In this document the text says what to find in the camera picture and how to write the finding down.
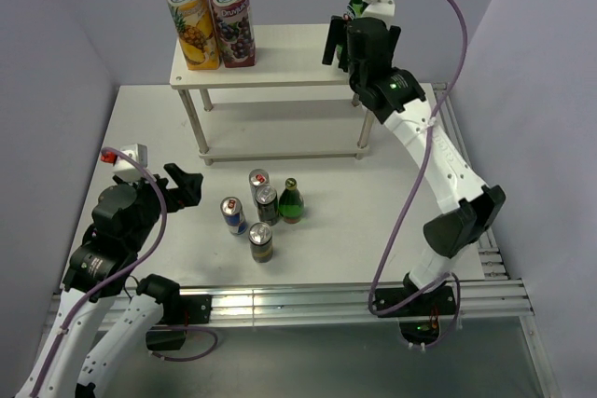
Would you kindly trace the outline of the green bottle with label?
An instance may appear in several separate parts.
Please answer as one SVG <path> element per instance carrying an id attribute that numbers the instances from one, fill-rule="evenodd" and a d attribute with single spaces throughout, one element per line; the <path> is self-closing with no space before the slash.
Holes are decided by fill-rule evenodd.
<path id="1" fill-rule="evenodd" d="M 362 15 L 365 6 L 364 0 L 350 0 L 342 18 L 345 21 L 352 21 L 359 18 Z"/>

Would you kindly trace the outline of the plain green glass bottle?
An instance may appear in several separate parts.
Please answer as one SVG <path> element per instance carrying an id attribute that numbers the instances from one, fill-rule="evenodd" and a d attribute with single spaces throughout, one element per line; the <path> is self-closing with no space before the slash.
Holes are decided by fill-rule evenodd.
<path id="1" fill-rule="evenodd" d="M 279 213 L 288 224 L 298 223 L 304 213 L 304 199 L 295 178 L 285 180 L 285 190 L 279 198 Z"/>

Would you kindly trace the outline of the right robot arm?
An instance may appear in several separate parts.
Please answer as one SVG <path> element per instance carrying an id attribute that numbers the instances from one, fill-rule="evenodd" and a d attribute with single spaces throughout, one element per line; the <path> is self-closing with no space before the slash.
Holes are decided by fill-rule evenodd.
<path id="1" fill-rule="evenodd" d="M 440 214 L 423 226 L 426 248 L 407 274 L 404 303 L 425 313 L 437 299 L 434 289 L 451 271 L 460 252 L 477 242 L 506 201 L 504 190 L 488 186 L 436 123 L 437 110 L 414 75 L 392 63 L 400 35 L 397 26 L 360 18 L 330 20 L 323 63 L 330 65 L 342 47 L 339 67 L 360 102 L 403 144 L 419 166 L 418 182 L 427 182 Z"/>

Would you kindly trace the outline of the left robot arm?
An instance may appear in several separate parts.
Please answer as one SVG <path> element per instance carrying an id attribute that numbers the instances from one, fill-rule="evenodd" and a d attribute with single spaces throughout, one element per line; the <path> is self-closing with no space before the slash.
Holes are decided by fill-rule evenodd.
<path id="1" fill-rule="evenodd" d="M 70 257 L 57 316 L 18 396 L 101 397 L 126 354 L 153 325 L 182 318 L 179 284 L 151 274 L 104 338 L 95 339 L 153 226 L 164 213 L 201 201 L 201 174 L 174 163 L 164 169 L 167 177 L 153 181 L 116 176 L 99 195 L 92 222 Z"/>

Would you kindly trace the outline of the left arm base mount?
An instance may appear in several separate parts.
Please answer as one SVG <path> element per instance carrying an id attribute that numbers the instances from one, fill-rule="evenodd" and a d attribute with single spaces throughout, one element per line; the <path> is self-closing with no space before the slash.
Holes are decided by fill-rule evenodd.
<path id="1" fill-rule="evenodd" d="M 146 334 L 146 347 L 153 351 L 180 350 L 190 337 L 188 331 L 163 330 L 165 326 L 190 326 L 209 322 L 212 309 L 210 295 L 182 295 L 173 310 L 157 323 L 159 330 Z"/>

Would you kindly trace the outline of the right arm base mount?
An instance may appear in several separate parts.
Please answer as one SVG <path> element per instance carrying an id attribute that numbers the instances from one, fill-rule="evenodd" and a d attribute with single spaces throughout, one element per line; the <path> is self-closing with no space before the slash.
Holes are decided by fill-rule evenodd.
<path id="1" fill-rule="evenodd" d="M 398 320 L 400 336 L 409 350 L 425 352 L 459 327 L 461 301 L 460 286 L 444 283 L 420 295 L 405 286 L 380 288 L 372 306 L 377 317 Z"/>

